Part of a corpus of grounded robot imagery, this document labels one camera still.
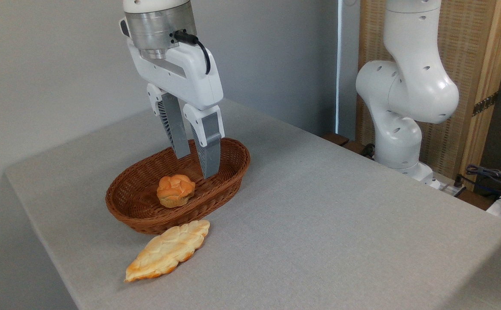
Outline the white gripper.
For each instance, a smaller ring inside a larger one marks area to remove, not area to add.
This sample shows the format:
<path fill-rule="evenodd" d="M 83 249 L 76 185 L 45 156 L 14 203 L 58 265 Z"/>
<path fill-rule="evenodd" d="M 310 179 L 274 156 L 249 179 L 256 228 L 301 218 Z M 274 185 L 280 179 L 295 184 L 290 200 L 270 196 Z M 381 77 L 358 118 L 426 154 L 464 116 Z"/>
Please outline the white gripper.
<path fill-rule="evenodd" d="M 183 113 L 192 127 L 203 178 L 217 174 L 220 140 L 225 131 L 220 108 L 215 104 L 223 99 L 223 89 L 211 53 L 208 54 L 211 68 L 206 74 L 207 63 L 200 47 L 180 43 L 166 51 L 165 59 L 147 59 L 131 39 L 127 39 L 127 44 L 138 73 L 149 82 L 147 92 L 152 110 L 160 118 L 176 157 L 181 159 L 190 154 L 180 98 L 189 103 L 183 107 Z"/>

